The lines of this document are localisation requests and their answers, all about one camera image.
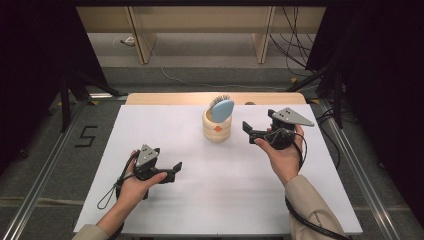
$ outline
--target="metal rail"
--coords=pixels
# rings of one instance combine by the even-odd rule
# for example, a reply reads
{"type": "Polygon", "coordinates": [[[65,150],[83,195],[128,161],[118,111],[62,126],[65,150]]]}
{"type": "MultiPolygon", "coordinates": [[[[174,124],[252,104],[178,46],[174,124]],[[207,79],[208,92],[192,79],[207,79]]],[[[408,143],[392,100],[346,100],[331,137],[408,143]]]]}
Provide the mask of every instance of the metal rail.
{"type": "Polygon", "coordinates": [[[41,196],[41,193],[43,192],[48,180],[50,179],[52,172],[55,169],[56,163],[60,155],[62,154],[64,146],[66,145],[66,142],[68,141],[69,136],[72,133],[73,126],[75,122],[77,121],[78,116],[84,109],[85,105],[86,105],[86,102],[78,102],[76,104],[75,110],[74,110],[74,116],[72,117],[72,120],[69,126],[66,128],[64,132],[60,133],[60,136],[58,140],[56,141],[56,144],[53,147],[53,150],[50,152],[50,155],[47,158],[40,173],[38,174],[37,179],[32,185],[31,190],[29,191],[28,195],[25,197],[22,205],[20,206],[19,210],[17,211],[13,220],[11,221],[9,228],[6,231],[6,234],[3,236],[3,240],[19,239],[22,231],[24,230],[26,223],[28,222],[31,216],[31,213],[33,212],[35,208],[35,205],[37,204],[39,197],[41,196]]]}
{"type": "MultiPolygon", "coordinates": [[[[331,109],[328,101],[323,101],[323,108],[324,111],[331,109]]],[[[398,231],[396,230],[396,227],[393,224],[390,214],[384,207],[383,202],[381,201],[377,192],[372,186],[367,174],[364,171],[364,168],[361,165],[361,162],[357,158],[355,151],[350,145],[349,140],[347,139],[343,129],[339,129],[333,119],[330,119],[329,122],[333,133],[336,136],[337,142],[346,156],[347,162],[349,163],[349,166],[352,169],[353,175],[355,176],[356,181],[358,182],[358,185],[361,188],[362,193],[364,194],[365,200],[367,201],[384,238],[388,240],[400,240],[401,238],[399,236],[398,231]]]]}

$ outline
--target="finger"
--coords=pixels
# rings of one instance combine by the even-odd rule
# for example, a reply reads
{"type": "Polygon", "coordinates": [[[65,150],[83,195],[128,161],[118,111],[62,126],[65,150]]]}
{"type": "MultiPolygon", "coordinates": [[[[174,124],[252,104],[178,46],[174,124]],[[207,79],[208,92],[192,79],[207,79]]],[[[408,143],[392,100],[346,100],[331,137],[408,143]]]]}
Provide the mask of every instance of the finger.
{"type": "Polygon", "coordinates": [[[256,138],[254,141],[255,141],[256,145],[258,145],[267,154],[269,154],[271,151],[274,150],[274,148],[271,147],[271,145],[269,145],[269,143],[267,141],[263,140],[262,138],[256,138]]]}
{"type": "Polygon", "coordinates": [[[294,142],[296,143],[296,145],[300,148],[300,149],[302,149],[302,144],[303,144],[303,136],[304,136],[304,132],[303,132],[303,129],[302,129],[302,127],[300,126],[300,125],[298,125],[298,124],[296,124],[295,126],[294,126],[294,129],[296,130],[296,136],[295,136],[295,138],[294,138],[294,142]]]}
{"type": "MultiPolygon", "coordinates": [[[[131,152],[130,157],[132,157],[135,153],[136,153],[136,151],[135,151],[135,150],[133,150],[133,151],[131,152]]],[[[132,172],[132,171],[133,171],[133,169],[134,169],[134,160],[135,160],[135,158],[132,158],[132,159],[131,159],[130,164],[128,165],[128,168],[127,168],[126,173],[129,173],[129,172],[132,172]]]]}
{"type": "Polygon", "coordinates": [[[155,174],[149,180],[146,180],[145,183],[147,183],[150,188],[151,186],[160,183],[163,179],[166,178],[167,175],[168,174],[166,172],[155,174]]]}

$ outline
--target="person's left hand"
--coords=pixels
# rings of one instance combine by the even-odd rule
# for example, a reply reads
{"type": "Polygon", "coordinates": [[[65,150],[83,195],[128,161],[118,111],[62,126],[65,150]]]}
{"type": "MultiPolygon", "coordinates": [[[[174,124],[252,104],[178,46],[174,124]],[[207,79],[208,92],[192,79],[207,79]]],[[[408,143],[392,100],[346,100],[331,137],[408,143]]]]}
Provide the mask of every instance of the person's left hand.
{"type": "MultiPolygon", "coordinates": [[[[134,160],[135,158],[131,160],[126,173],[133,171],[134,160]]],[[[131,209],[135,208],[135,206],[137,206],[137,204],[143,199],[147,190],[149,190],[151,186],[162,181],[166,175],[167,173],[165,172],[158,173],[146,181],[141,181],[135,176],[126,179],[122,184],[121,193],[117,200],[117,204],[129,207],[131,209]]]]}

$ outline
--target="wrist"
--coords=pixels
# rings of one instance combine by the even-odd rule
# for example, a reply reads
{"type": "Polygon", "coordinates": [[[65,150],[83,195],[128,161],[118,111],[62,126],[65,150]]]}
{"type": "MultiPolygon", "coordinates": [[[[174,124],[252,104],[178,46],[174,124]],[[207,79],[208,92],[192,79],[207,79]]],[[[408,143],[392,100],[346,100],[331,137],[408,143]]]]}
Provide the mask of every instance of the wrist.
{"type": "Polygon", "coordinates": [[[285,174],[283,176],[280,177],[280,181],[281,183],[285,186],[290,180],[292,180],[293,178],[297,177],[298,173],[290,173],[290,174],[285,174]]]}

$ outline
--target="brush bristles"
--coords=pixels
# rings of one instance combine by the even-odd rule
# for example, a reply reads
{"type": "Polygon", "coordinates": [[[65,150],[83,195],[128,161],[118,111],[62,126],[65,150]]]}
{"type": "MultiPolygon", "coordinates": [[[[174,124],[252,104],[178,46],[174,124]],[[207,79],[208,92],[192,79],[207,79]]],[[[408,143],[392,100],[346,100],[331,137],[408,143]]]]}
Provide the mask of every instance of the brush bristles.
{"type": "Polygon", "coordinates": [[[222,102],[224,100],[230,100],[230,96],[228,95],[221,95],[216,97],[214,100],[212,100],[211,104],[209,105],[209,109],[212,109],[216,104],[219,102],[222,102]]]}

